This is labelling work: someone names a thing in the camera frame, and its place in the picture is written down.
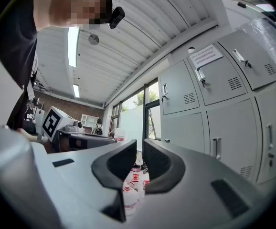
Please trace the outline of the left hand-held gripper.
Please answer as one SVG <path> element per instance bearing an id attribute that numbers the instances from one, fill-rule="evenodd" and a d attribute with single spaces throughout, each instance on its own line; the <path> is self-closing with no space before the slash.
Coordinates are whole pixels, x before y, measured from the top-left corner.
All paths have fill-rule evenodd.
<path id="1" fill-rule="evenodd" d="M 75 120 L 62 110 L 51 106 L 42 122 L 44 134 L 53 145 L 54 152 L 60 151 L 59 137 L 69 136 L 69 147 L 73 150 L 91 149 L 116 143 L 117 140 L 102 135 L 86 134 L 80 121 Z"/>

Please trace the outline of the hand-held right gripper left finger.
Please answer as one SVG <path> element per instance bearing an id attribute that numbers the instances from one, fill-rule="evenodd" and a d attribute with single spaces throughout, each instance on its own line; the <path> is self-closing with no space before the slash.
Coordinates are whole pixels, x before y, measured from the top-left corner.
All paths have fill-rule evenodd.
<path id="1" fill-rule="evenodd" d="M 63 229 L 127 227 L 122 186 L 136 160 L 136 140 L 54 154 L 32 143 L 32 150 Z"/>

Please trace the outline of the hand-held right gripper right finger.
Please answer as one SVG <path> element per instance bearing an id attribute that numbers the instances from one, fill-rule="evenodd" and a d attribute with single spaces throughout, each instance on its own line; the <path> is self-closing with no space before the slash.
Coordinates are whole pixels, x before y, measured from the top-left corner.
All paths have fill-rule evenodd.
<path id="1" fill-rule="evenodd" d="M 269 199 L 248 180 L 209 155 L 146 139 L 150 182 L 126 229 L 244 229 Z"/>

